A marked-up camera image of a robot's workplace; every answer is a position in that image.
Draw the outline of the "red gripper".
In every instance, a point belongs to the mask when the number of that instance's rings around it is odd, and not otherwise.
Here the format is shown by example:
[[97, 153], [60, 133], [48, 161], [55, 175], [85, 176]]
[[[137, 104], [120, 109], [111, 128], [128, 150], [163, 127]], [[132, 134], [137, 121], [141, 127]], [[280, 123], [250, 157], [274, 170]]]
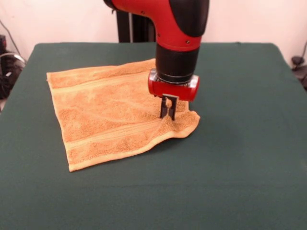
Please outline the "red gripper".
[[[161, 109], [160, 118], [164, 118], [167, 113], [171, 119], [175, 120], [177, 99], [182, 101], [193, 101], [196, 97], [198, 88], [200, 85], [200, 78], [197, 75], [193, 75], [185, 84], [171, 84], [162, 81], [158, 78], [156, 69], [151, 69], [148, 77], [148, 89], [149, 93], [154, 96], [161, 97]], [[168, 99], [171, 101], [171, 107], [168, 110], [166, 105]]]

